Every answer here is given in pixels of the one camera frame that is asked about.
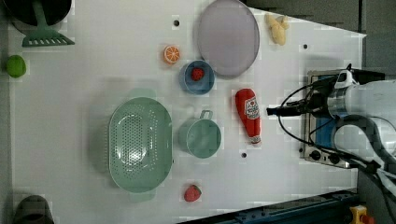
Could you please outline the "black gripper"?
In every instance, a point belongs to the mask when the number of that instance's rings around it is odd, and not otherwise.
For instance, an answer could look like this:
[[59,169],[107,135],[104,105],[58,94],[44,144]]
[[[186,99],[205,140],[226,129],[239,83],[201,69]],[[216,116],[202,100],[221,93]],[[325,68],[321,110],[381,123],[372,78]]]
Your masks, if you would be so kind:
[[311,114],[315,118],[329,118],[328,97],[332,92],[332,83],[327,80],[318,80],[303,86],[305,96],[299,100],[297,106],[279,106],[266,109],[268,116],[295,117]]

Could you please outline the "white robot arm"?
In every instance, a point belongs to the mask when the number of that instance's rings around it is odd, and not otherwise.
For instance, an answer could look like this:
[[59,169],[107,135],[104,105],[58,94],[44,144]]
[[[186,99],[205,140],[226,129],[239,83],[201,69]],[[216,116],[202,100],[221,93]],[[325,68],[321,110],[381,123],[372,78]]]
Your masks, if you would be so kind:
[[303,99],[285,99],[266,109],[269,116],[308,115],[334,124],[331,144],[312,139],[297,140],[336,156],[355,168],[373,175],[385,192],[395,194],[395,82],[377,80],[360,84],[350,70],[338,76],[320,78],[302,87]]

